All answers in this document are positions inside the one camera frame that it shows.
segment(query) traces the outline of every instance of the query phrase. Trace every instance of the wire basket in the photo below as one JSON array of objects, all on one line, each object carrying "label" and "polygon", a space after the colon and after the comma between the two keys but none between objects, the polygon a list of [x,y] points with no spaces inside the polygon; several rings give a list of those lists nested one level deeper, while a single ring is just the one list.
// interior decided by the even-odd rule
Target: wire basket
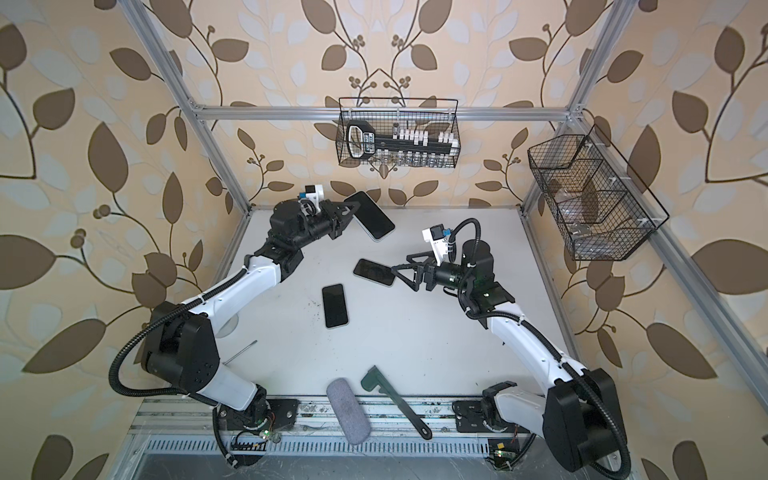
[{"label": "wire basket", "polygon": [[[339,99],[336,153],[339,165],[455,168],[462,146],[458,100],[448,98]],[[406,107],[420,101],[417,108]]]},{"label": "wire basket", "polygon": [[[531,172],[574,260],[626,260],[669,219],[621,152],[627,172],[618,174],[608,163],[599,147],[604,139],[593,127],[587,135],[560,135],[528,149]],[[630,185],[660,209],[649,211]]]}]

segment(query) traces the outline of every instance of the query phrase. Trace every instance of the floral wallpaper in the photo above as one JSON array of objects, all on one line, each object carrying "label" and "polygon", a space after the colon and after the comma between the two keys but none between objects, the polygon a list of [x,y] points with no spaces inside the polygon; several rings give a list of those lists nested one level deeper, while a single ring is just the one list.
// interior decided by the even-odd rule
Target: floral wallpaper
[{"label": "floral wallpaper", "polygon": [[586,117],[639,169],[678,240],[766,351],[768,225],[758,219],[768,194],[768,5],[649,5],[634,14]]},{"label": "floral wallpaper", "polygon": [[240,219],[114,3],[0,2],[5,478],[106,476],[140,402],[114,355],[210,285]]},{"label": "floral wallpaper", "polygon": [[147,0],[200,104],[563,107],[607,0]]},{"label": "floral wallpaper", "polygon": [[[584,110],[762,349],[767,22],[765,2],[641,0]],[[768,416],[652,247],[577,263],[543,203],[531,218],[584,360],[616,380],[637,470],[762,478]]]},{"label": "floral wallpaper", "polygon": [[[459,123],[457,168],[339,165],[336,125],[310,121],[219,121],[214,130],[250,202],[271,206],[322,184],[326,197],[366,190],[379,205],[475,206],[522,203],[533,176],[525,159],[532,145],[551,137],[547,122]],[[211,193],[218,192],[212,180]]]}]

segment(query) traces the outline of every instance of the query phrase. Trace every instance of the smartphone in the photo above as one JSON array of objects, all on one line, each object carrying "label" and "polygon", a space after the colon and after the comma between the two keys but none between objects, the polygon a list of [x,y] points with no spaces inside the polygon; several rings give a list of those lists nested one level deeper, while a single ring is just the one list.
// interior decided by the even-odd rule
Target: smartphone
[{"label": "smartphone", "polygon": [[332,329],[349,323],[344,285],[337,283],[323,287],[323,309],[326,311],[326,328]]},{"label": "smartphone", "polygon": [[395,282],[395,274],[388,266],[361,258],[352,271],[357,276],[380,283],[384,286],[392,286]]},{"label": "smartphone", "polygon": [[345,201],[360,203],[360,208],[355,212],[355,219],[374,242],[380,241],[395,229],[395,224],[366,192],[357,192],[347,197]]}]

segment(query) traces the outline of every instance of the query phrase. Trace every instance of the white table surface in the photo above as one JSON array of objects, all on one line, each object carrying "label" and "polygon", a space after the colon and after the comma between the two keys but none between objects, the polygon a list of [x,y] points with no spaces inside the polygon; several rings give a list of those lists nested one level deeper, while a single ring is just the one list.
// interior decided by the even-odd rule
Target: white table surface
[{"label": "white table surface", "polygon": [[[515,353],[474,320],[462,315],[456,298],[437,286],[413,292],[400,280],[391,287],[354,276],[360,258],[385,265],[406,262],[406,254],[427,251],[421,230],[443,223],[453,228],[468,217],[482,226],[491,246],[496,280],[515,297],[529,321],[564,347],[518,212],[507,209],[385,210],[395,230],[376,243],[353,221],[336,240],[324,237],[303,249],[304,260],[280,285],[240,311],[237,328],[218,339],[222,360],[258,343],[229,367],[264,386],[270,395],[325,395],[328,384],[346,377],[357,395],[360,379],[376,365],[401,395],[480,395],[511,380],[532,392],[539,388]],[[234,273],[247,253],[260,248],[271,210],[258,210],[243,237]],[[459,248],[474,237],[472,226],[458,235]],[[325,327],[321,289],[342,283],[349,324]]]}]

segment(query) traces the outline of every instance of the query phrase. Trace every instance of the aluminum frame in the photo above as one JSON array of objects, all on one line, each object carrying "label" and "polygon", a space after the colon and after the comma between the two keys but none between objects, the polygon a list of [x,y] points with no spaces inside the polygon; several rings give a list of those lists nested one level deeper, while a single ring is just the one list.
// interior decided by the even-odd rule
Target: aluminum frame
[{"label": "aluminum frame", "polygon": [[184,80],[179,75],[174,61],[170,58],[163,42],[158,38],[149,15],[147,15],[147,11],[144,8],[144,4],[141,3],[141,0],[120,0],[119,3],[125,18],[136,31],[136,35],[141,40],[141,43],[144,44],[147,53],[149,53],[155,66],[157,66],[157,70],[165,80],[165,84],[168,86],[168,90],[173,95],[184,118],[186,118],[187,124],[200,143],[202,143],[211,165],[221,176],[224,184],[227,185],[227,189],[232,194],[233,203],[241,212],[247,212],[250,210],[248,197],[237,181],[237,177],[235,177],[229,163],[227,163],[227,159],[219,148],[219,144],[214,139],[214,134],[208,129],[205,120],[198,118],[197,114],[193,111],[192,97],[184,85]]}]

